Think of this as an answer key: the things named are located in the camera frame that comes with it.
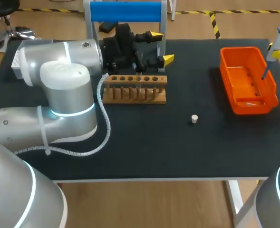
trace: blue bar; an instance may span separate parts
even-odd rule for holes
[[[91,20],[107,22],[160,22],[161,2],[92,1]]]

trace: black tabletop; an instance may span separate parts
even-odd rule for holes
[[[259,116],[232,112],[219,71],[222,47],[256,46],[266,55],[268,44],[266,39],[169,40],[166,52],[175,60],[165,72],[166,105],[106,105],[111,136],[92,156],[44,151],[19,156],[53,180],[268,177],[280,165],[280,65],[271,67],[279,105]],[[0,64],[0,108],[47,106],[40,88],[15,79],[10,66],[18,45],[9,46]],[[92,80],[96,86],[99,78]],[[193,114],[198,123],[189,125]],[[56,146],[94,149],[106,133],[100,110],[97,119],[92,138]]]

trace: small white cap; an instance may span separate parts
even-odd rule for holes
[[[198,116],[197,115],[192,115],[192,123],[195,124],[198,120]]]

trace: stool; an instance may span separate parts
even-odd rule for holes
[[[5,52],[10,40],[35,39],[32,30],[26,27],[11,27],[8,15],[19,8],[19,0],[0,0],[0,18],[6,30],[0,32],[0,52]]]

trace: white cable tie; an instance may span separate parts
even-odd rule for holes
[[[40,132],[41,132],[41,138],[43,140],[44,146],[45,146],[45,153],[46,155],[51,154],[51,149],[49,147],[48,141],[47,141],[47,136],[46,136],[46,129],[44,125],[44,119],[43,119],[43,113],[41,110],[41,106],[37,106],[37,116],[39,118],[39,125],[40,125]]]

